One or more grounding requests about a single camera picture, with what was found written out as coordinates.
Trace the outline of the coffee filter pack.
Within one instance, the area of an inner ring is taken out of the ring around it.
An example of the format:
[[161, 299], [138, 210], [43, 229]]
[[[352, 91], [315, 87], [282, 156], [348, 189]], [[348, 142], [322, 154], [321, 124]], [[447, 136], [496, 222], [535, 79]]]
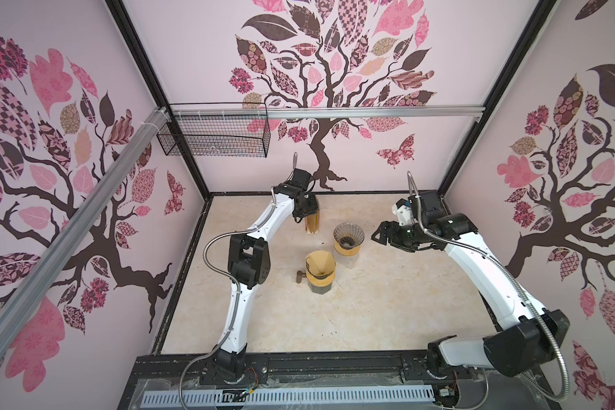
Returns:
[[308, 234], [319, 232], [319, 212], [305, 218], [305, 229]]

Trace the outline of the brown paper coffee filter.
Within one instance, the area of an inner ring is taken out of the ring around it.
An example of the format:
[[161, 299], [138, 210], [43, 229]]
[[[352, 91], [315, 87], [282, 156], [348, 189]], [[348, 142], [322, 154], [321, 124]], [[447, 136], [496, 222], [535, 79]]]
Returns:
[[336, 261], [329, 251], [317, 250], [306, 257], [307, 273], [317, 279], [325, 279], [336, 271]]

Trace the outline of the grey glass carafe mug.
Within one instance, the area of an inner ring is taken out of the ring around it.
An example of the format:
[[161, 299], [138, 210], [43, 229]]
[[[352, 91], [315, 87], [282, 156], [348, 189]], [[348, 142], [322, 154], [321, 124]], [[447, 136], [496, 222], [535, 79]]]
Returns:
[[296, 282], [298, 284], [302, 283], [304, 280], [307, 280], [310, 290], [319, 295], [324, 295], [331, 290], [332, 283], [335, 278], [336, 273], [315, 276], [309, 272], [299, 270], [296, 274]]

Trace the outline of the wooden ring holder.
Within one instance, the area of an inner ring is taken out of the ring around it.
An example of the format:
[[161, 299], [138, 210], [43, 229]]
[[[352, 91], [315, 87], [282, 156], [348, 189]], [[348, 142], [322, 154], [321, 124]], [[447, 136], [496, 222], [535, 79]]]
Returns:
[[309, 282], [309, 286], [314, 292], [317, 291], [328, 291], [331, 290], [332, 283], [336, 278], [336, 273], [330, 273], [328, 275], [312, 275], [312, 273], [306, 273], [307, 281]]
[[338, 252], [338, 254], [340, 254], [341, 256], [345, 256], [345, 257], [356, 256], [360, 252], [360, 247], [361, 247], [360, 244], [352, 248], [345, 247], [341, 245], [339, 242], [336, 242], [334, 244], [335, 251]]

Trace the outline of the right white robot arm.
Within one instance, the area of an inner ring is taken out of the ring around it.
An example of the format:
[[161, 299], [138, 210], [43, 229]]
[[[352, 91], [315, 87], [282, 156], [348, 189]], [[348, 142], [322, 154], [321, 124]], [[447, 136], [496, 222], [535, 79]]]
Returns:
[[569, 372], [561, 345], [570, 328], [560, 310], [547, 309], [512, 276], [490, 251], [466, 215], [444, 216], [422, 227], [412, 217], [384, 221], [372, 240], [414, 253], [444, 251], [478, 289], [498, 331], [476, 338], [451, 336], [428, 345], [430, 375], [443, 379], [456, 367], [493, 369], [515, 377], [555, 360], [563, 377]]

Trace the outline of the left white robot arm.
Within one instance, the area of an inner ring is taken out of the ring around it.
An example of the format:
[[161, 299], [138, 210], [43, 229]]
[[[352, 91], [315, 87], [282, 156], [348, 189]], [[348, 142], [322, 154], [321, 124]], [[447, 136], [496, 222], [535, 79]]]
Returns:
[[[288, 218], [298, 223], [319, 211], [313, 185], [311, 173], [294, 169], [286, 181], [271, 189], [270, 203], [249, 228], [220, 234], [203, 250], [205, 265], [232, 283], [227, 321], [215, 352], [215, 367], [225, 379], [240, 379], [244, 375], [249, 320], [256, 293], [271, 271], [273, 236]], [[229, 241], [224, 270], [208, 261], [210, 246], [220, 239]]]

